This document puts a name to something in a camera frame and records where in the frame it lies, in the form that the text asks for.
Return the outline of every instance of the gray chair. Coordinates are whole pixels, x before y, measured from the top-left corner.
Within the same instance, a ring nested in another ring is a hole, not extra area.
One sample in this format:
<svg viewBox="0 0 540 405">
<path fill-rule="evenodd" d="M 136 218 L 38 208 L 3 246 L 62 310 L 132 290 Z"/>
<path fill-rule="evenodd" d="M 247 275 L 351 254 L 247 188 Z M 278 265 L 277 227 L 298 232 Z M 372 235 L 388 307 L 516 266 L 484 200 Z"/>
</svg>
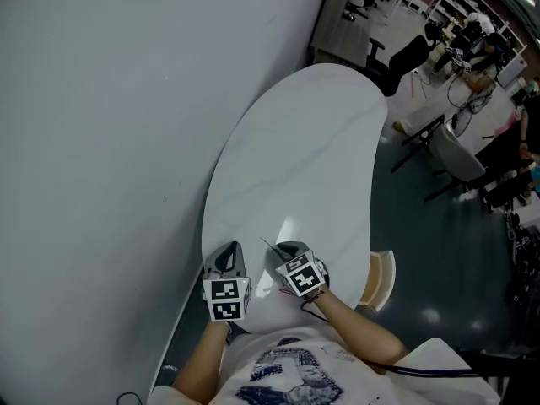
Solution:
<svg viewBox="0 0 540 405">
<path fill-rule="evenodd" d="M 421 134 L 425 132 L 427 133 L 427 136 L 422 138 Z M 444 116 L 432 121 L 428 126 L 418 131 L 402 144 L 405 145 L 410 143 L 416 137 L 420 138 L 420 143 L 417 144 L 402 160 L 397 162 L 391 169 L 391 172 L 396 172 L 396 170 L 398 170 L 422 147 L 427 147 L 429 152 L 443 167 L 442 170 L 434 172 L 433 175 L 437 176 L 447 172 L 452 178 L 452 181 L 448 185 L 424 198 L 425 203 L 437 198 L 442 193 L 449 191 L 452 187 L 484 175 L 485 169 L 480 161 L 476 159 L 474 154 L 464 148 L 459 143 L 456 136 L 444 125 Z"/>
</svg>

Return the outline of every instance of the black office chair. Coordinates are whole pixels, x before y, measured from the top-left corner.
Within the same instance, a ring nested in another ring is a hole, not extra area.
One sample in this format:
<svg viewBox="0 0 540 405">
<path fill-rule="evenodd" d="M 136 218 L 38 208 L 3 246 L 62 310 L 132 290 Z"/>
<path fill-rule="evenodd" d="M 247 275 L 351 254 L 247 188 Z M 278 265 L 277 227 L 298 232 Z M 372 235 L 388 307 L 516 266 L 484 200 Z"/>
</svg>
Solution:
<svg viewBox="0 0 540 405">
<path fill-rule="evenodd" d="M 385 49 L 384 45 L 378 40 L 370 39 L 371 53 L 368 55 L 365 67 L 359 69 L 359 72 L 373 81 L 381 89 L 384 96 L 393 96 L 397 91 L 402 76 L 428 60 L 429 52 L 435 48 L 437 41 L 440 39 L 440 25 L 427 23 L 424 31 L 428 40 L 433 41 L 431 46 L 425 37 L 418 35 L 391 57 L 388 66 L 375 58 L 379 48 Z"/>
</svg>

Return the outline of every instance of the curved tabletop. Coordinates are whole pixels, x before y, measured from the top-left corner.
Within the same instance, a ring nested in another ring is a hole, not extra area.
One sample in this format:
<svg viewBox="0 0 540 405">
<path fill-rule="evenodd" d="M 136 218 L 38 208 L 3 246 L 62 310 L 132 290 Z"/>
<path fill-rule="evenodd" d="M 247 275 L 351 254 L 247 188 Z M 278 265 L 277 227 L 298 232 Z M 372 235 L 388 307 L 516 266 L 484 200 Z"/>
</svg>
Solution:
<svg viewBox="0 0 540 405">
<path fill-rule="evenodd" d="M 299 240 L 322 259 L 330 288 L 351 307 L 370 267 L 370 197 L 386 100 L 365 76 L 318 64 L 274 85 L 243 116 L 213 173 L 202 257 L 242 245 L 248 332 L 313 323 L 300 298 L 279 292 L 268 246 Z"/>
</svg>

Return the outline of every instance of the person in white shirt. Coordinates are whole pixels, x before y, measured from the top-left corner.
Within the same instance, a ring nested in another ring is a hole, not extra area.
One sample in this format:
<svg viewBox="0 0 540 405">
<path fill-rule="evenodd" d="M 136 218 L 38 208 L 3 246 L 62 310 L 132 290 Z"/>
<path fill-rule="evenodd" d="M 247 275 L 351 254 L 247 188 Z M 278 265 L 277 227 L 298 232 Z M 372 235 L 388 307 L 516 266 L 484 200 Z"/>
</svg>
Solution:
<svg viewBox="0 0 540 405">
<path fill-rule="evenodd" d="M 409 353 L 327 286 L 312 293 L 329 326 L 243 334 L 226 348 L 227 324 L 209 322 L 172 386 L 155 387 L 148 405 L 499 403 L 481 378 L 415 378 L 377 369 L 374 363 L 429 370 L 468 366 L 440 339 Z"/>
<path fill-rule="evenodd" d="M 489 19 L 489 16 L 485 13 L 480 12 L 471 12 L 466 18 L 465 18 L 465 25 L 473 22 L 478 21 L 480 25 L 482 26 L 482 32 L 485 35 L 491 35 L 495 32 L 495 27 L 493 24 L 491 24 L 491 19 Z"/>
</svg>

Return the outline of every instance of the metal shelving rack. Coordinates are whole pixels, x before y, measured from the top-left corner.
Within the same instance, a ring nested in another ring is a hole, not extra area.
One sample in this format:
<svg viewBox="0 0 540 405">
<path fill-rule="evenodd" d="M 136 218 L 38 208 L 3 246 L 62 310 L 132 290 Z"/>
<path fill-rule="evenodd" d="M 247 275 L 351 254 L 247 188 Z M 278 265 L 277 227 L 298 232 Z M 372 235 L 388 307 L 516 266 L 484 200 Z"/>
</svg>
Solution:
<svg viewBox="0 0 540 405">
<path fill-rule="evenodd" d="M 508 21 L 504 21 L 484 0 L 431 0 L 428 8 L 428 19 L 443 22 L 446 26 L 450 23 L 463 26 L 465 18 L 471 13 L 480 10 L 487 14 L 497 29 L 504 37 L 511 39 L 515 43 L 515 48 L 510 54 L 510 58 L 520 55 L 527 45 L 509 27 Z"/>
</svg>

